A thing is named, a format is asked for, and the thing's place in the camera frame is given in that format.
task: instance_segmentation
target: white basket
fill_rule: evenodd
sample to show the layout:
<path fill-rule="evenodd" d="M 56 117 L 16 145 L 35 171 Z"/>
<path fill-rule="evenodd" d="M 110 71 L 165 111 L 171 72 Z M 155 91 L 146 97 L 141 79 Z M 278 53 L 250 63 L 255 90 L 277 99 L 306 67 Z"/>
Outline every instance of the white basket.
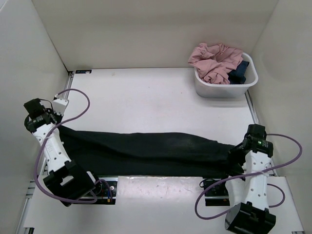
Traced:
<path fill-rule="evenodd" d="M 204 98 L 235 98 L 243 95 L 249 87 L 254 86 L 258 82 L 258 74 L 255 71 L 254 62 L 246 53 L 243 53 L 242 57 L 249 62 L 245 73 L 245 84 L 209 84 L 199 78 L 197 69 L 194 68 L 195 89 L 198 95 Z"/>

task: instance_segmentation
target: black garment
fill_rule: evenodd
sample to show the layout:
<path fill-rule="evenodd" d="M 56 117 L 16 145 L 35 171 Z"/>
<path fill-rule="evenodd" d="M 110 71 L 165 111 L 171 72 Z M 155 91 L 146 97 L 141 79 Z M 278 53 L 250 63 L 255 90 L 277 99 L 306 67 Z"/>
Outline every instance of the black garment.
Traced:
<path fill-rule="evenodd" d="M 246 77 L 244 77 L 245 72 L 249 62 L 242 61 L 236 68 L 228 73 L 230 84 L 244 84 L 246 82 Z"/>
<path fill-rule="evenodd" d="M 59 127 L 71 158 L 98 176 L 224 177 L 233 146 L 184 133 L 117 134 Z"/>

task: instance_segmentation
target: cable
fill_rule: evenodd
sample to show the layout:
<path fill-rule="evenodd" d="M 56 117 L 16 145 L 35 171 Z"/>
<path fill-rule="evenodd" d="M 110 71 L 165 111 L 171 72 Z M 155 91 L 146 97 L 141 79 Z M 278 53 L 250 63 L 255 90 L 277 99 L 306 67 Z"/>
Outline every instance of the cable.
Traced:
<path fill-rule="evenodd" d="M 102 183 L 101 183 L 101 189 L 99 190 L 99 192 L 98 192 L 96 195 L 99 195 L 100 192 L 102 192 L 102 189 L 103 189 L 103 185 L 102 185 Z"/>
<path fill-rule="evenodd" d="M 280 187 L 278 187 L 277 185 L 275 185 L 275 184 L 268 184 L 268 185 L 273 186 L 273 187 L 276 187 L 279 191 L 281 191 L 281 193 L 282 193 L 282 195 L 283 195 L 283 198 L 282 198 L 281 202 L 277 203 L 276 205 L 271 205 L 271 206 L 269 206 L 269 207 L 270 207 L 270 208 L 274 208 L 274 207 L 278 207 L 278 206 L 280 206 L 281 204 L 283 204 L 284 201 L 285 201 L 285 198 L 286 198 L 286 195 L 285 195 L 284 191 L 283 191 Z"/>
<path fill-rule="evenodd" d="M 203 180 L 199 183 L 200 188 L 204 188 L 204 184 L 203 184 L 203 186 L 201 186 L 201 183 L 205 182 L 206 180 L 210 180 L 210 181 L 214 181 L 214 182 L 217 181 L 217 180 L 215 180 L 215 179 L 208 179 L 208 178 L 203 179 Z"/>
<path fill-rule="evenodd" d="M 39 100 L 41 100 L 41 101 L 48 101 L 48 102 L 51 104 L 51 109 L 52 109 L 52 111 L 53 111 L 53 113 L 54 113 L 54 109 L 53 109 L 52 102 L 50 102 L 50 101 L 47 100 L 47 99 L 41 99 L 41 98 L 39 98 Z"/>
<path fill-rule="evenodd" d="M 49 193 L 48 191 L 45 190 L 44 187 L 42 187 L 42 185 L 39 183 L 39 180 L 38 180 L 38 174 L 37 174 L 38 165 L 39 165 L 39 161 L 40 161 L 41 155 L 42 155 L 43 150 L 44 150 L 44 146 L 45 146 L 45 144 L 47 143 L 47 140 L 48 140 L 47 137 L 49 137 L 49 136 L 52 134 L 52 132 L 53 132 L 56 128 L 58 128 L 58 127 L 61 126 L 62 124 L 65 124 L 65 123 L 67 123 L 67 122 L 69 122 L 69 121 L 72 121 L 72 120 L 75 120 L 75 119 L 81 117 L 81 116 L 82 116 L 83 114 L 85 114 L 85 113 L 87 112 L 87 110 L 90 108 L 90 99 L 89 99 L 89 97 L 88 97 L 84 92 L 82 92 L 82 91 L 80 91 L 80 90 L 78 90 L 78 89 L 65 89 L 65 90 L 59 92 L 59 93 L 57 94 L 57 96 L 60 95 L 60 94 L 62 94 L 62 93 L 65 93 L 65 92 L 67 92 L 67 91 L 77 91 L 77 92 L 83 94 L 83 95 L 87 98 L 88 105 L 87 105 L 86 109 L 85 109 L 83 112 L 81 112 L 79 115 L 77 115 L 76 117 L 67 119 L 67 120 L 65 120 L 65 121 L 63 121 L 63 122 L 58 123 L 57 125 L 55 125 L 55 126 L 48 132 L 48 134 L 46 135 L 46 138 L 44 139 L 44 141 L 43 141 L 43 143 L 42 143 L 42 145 L 41 145 L 41 147 L 40 147 L 40 149 L 39 149 L 39 152 L 38 152 L 38 155 L 37 155 L 37 158 L 36 158 L 36 161 L 35 161 L 34 180 L 35 180 L 35 183 L 36 183 L 37 187 L 40 189 L 40 191 L 42 191 L 44 194 L 46 194 L 47 196 L 49 196 L 49 197 L 51 197 L 51 198 L 54 198 L 54 199 L 57 199 L 57 200 L 60 200 L 60 201 L 63 201 L 63 202 L 68 202 L 68 203 L 75 203 L 75 204 L 93 204 L 93 203 L 95 203 L 95 202 L 98 200 L 98 199 L 97 199 L 97 196 L 94 194 L 93 191 L 90 191 L 91 195 L 92 195 L 93 198 L 94 198 L 94 200 L 91 200 L 91 201 L 80 201 L 80 200 L 67 199 L 67 198 L 63 198 L 63 197 L 56 196 L 56 195 L 54 195 L 54 194 Z"/>
<path fill-rule="evenodd" d="M 102 182 L 106 185 L 108 191 L 107 191 L 107 199 L 111 198 L 111 202 L 113 202 L 113 194 L 112 194 L 112 191 L 111 191 L 111 187 L 109 186 L 109 184 L 107 183 L 107 181 L 105 179 L 99 179 L 98 181 L 95 182 L 95 184 L 97 183 L 101 183 L 102 185 Z"/>
<path fill-rule="evenodd" d="M 229 180 L 232 180 L 232 179 L 244 178 L 244 177 L 248 177 L 248 176 L 257 176 L 257 175 L 260 175 L 260 174 L 262 174 L 262 173 L 264 173 L 264 172 L 272 171 L 272 170 L 275 170 L 275 169 L 278 169 L 278 168 L 281 168 L 281 167 L 286 167 L 286 166 L 292 164 L 293 162 L 297 161 L 297 160 L 301 157 L 301 155 L 302 155 L 302 146 L 301 146 L 301 144 L 300 144 L 297 140 L 295 140 L 294 138 L 292 138 L 292 137 L 290 137 L 290 136 L 283 135 L 283 134 L 268 134 L 268 136 L 279 136 L 279 137 L 284 137 L 284 138 L 287 138 L 287 139 L 289 139 L 289 140 L 292 140 L 293 142 L 295 142 L 295 143 L 298 145 L 298 147 L 299 147 L 299 153 L 298 153 L 297 156 L 296 156 L 295 158 L 293 158 L 292 160 L 290 160 L 290 161 L 288 161 L 288 162 L 286 162 L 286 163 L 283 163 L 283 164 L 280 164 L 280 165 L 271 167 L 271 168 L 267 168 L 267 169 L 263 170 L 262 172 L 254 172 L 254 173 L 249 173 L 249 174 L 244 174 L 244 175 L 235 175 L 235 176 L 233 176 L 233 177 L 229 177 L 229 178 L 226 178 L 226 179 L 219 180 L 219 181 L 217 181 L 216 183 L 210 185 L 207 189 L 205 189 L 205 190 L 198 196 L 198 198 L 197 198 L 197 200 L 196 200 L 196 202 L 195 202 L 194 210 L 195 210 L 195 214 L 197 215 L 197 217 L 199 217 L 199 218 L 201 218 L 201 219 L 204 219 L 204 220 L 211 220 L 211 219 L 218 218 L 218 217 L 220 217 L 220 216 L 222 216 L 222 215 L 224 215 L 224 214 L 226 214 L 226 213 L 228 212 L 228 210 L 227 210 L 227 211 L 224 211 L 224 212 L 222 212 L 222 213 L 216 214 L 216 215 L 211 216 L 211 217 L 203 217 L 203 216 L 201 216 L 201 215 L 198 213 L 197 207 L 198 207 L 198 203 L 199 203 L 200 199 L 205 195 L 206 192 L 208 192 L 208 191 L 209 191 L 211 188 L 213 188 L 214 186 L 216 186 L 216 185 L 218 185 L 218 184 L 222 184 L 222 183 L 224 183 L 224 182 L 226 182 L 226 181 L 229 181 Z M 276 204 L 276 205 L 273 206 L 273 207 L 277 207 L 277 206 L 281 205 L 281 204 L 285 201 L 285 193 L 284 193 L 284 191 L 282 191 L 282 189 L 280 189 L 280 188 L 277 187 L 276 185 L 271 184 L 271 186 L 278 188 L 278 189 L 282 192 L 282 194 L 283 194 L 282 202 L 280 202 L 280 203 L 278 203 L 278 204 Z"/>

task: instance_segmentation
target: clothing pile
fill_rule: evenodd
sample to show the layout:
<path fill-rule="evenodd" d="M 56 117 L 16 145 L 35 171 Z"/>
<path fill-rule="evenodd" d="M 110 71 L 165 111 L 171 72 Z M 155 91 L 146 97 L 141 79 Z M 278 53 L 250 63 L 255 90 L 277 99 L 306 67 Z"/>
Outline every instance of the clothing pile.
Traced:
<path fill-rule="evenodd" d="M 199 77 L 210 84 L 244 84 L 249 62 L 243 61 L 243 51 L 224 44 L 196 47 L 188 63 L 197 68 Z"/>

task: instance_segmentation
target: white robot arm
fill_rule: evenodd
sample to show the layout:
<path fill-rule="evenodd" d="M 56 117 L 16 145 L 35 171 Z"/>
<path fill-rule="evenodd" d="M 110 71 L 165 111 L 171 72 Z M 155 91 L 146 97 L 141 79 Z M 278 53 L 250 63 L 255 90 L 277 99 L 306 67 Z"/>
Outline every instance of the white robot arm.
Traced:
<path fill-rule="evenodd" d="M 246 173 L 261 172 L 268 168 L 273 156 L 273 144 L 266 141 L 265 127 L 251 124 L 243 142 L 229 151 L 232 163 L 246 162 Z M 276 217 L 269 213 L 267 175 L 265 173 L 225 184 L 229 193 L 230 210 L 225 228 L 236 234 L 267 234 L 275 225 Z"/>
<path fill-rule="evenodd" d="M 40 145 L 48 132 L 61 122 L 69 101 L 55 97 L 52 108 L 45 108 L 40 99 L 24 104 L 29 113 L 25 119 L 26 129 L 36 137 Z M 85 171 L 67 155 L 55 129 L 48 137 L 44 147 L 44 156 L 48 166 L 48 176 L 43 179 L 46 187 L 56 196 L 77 200 L 95 188 L 97 176 Z M 62 202 L 65 206 L 71 203 Z"/>

